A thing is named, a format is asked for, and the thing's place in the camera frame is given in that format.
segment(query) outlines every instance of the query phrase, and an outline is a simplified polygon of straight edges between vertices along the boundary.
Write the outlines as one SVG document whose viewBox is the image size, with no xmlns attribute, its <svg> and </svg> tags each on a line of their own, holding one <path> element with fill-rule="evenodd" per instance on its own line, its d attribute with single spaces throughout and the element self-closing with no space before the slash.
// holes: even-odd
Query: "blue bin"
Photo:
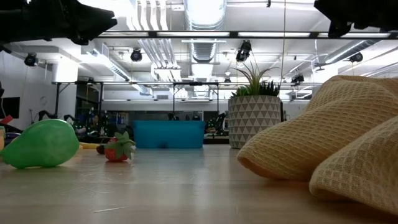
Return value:
<svg viewBox="0 0 398 224">
<path fill-rule="evenodd" d="M 134 121 L 134 141 L 141 149 L 199 149 L 203 147 L 202 121 Z"/>
</svg>

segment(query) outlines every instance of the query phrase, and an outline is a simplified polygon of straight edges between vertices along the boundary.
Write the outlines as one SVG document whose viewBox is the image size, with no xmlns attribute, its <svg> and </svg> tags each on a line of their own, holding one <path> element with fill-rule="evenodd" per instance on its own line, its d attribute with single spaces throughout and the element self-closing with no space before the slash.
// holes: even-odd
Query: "plant pot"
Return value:
<svg viewBox="0 0 398 224">
<path fill-rule="evenodd" d="M 241 149 L 248 140 L 280 123 L 280 99 L 276 96 L 239 96 L 228 101 L 229 144 Z"/>
</svg>

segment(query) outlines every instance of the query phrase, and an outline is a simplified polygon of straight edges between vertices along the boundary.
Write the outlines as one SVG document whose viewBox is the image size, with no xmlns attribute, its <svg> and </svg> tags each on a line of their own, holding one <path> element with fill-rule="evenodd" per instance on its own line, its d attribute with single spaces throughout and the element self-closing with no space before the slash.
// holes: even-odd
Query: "toy strawberry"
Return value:
<svg viewBox="0 0 398 224">
<path fill-rule="evenodd" d="M 115 133 L 115 137 L 109 140 L 105 146 L 105 157 L 110 162 L 122 162 L 131 159 L 131 153 L 135 152 L 133 146 L 136 143 L 129 138 L 129 134 L 125 132 L 123 135 Z"/>
</svg>

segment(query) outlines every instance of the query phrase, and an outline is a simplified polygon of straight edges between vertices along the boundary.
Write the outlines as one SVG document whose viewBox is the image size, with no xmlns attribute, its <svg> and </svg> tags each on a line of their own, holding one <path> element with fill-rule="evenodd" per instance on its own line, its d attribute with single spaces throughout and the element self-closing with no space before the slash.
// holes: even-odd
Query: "desk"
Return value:
<svg viewBox="0 0 398 224">
<path fill-rule="evenodd" d="M 0 163 L 0 220 L 7 224 L 397 223 L 360 203 L 317 200 L 307 183 L 260 178 L 229 146 L 138 151 L 107 163 L 82 150 L 61 167 Z"/>
</svg>

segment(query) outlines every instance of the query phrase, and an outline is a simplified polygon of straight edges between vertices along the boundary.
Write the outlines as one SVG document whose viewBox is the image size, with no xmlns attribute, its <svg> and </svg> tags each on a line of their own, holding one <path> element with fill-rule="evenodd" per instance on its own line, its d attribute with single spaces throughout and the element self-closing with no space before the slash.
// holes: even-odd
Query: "beige waffle cloth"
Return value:
<svg viewBox="0 0 398 224">
<path fill-rule="evenodd" d="M 302 115 L 250 139 L 238 161 L 263 177 L 309 181 L 321 162 L 397 115 L 398 79 L 335 76 Z"/>
<path fill-rule="evenodd" d="M 398 215 L 398 116 L 322 162 L 312 175 L 310 191 L 320 198 L 349 198 Z"/>
</svg>

